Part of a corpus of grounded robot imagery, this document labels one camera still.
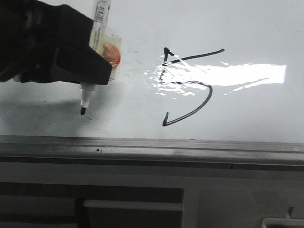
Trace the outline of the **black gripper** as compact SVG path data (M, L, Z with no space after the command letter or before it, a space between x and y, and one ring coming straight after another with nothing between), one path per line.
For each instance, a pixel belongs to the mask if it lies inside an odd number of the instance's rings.
M0 2L0 81L107 85L112 65L89 46L93 21L62 4Z

